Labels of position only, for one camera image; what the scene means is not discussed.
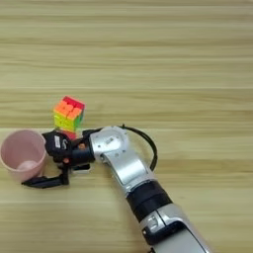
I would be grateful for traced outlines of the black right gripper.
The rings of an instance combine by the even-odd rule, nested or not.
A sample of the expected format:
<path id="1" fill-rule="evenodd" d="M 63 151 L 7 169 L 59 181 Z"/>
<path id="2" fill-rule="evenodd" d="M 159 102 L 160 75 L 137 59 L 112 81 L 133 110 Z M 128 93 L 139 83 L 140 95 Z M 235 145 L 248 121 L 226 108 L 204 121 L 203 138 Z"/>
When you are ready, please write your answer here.
<path id="1" fill-rule="evenodd" d="M 66 147 L 60 151 L 59 155 L 60 177 L 36 177 L 23 182 L 23 185 L 36 189 L 52 188 L 61 184 L 68 185 L 70 172 L 89 171 L 91 164 L 95 161 L 90 135 L 95 132 L 94 129 L 87 129 L 82 131 L 80 138 L 74 140 L 64 139 Z"/>

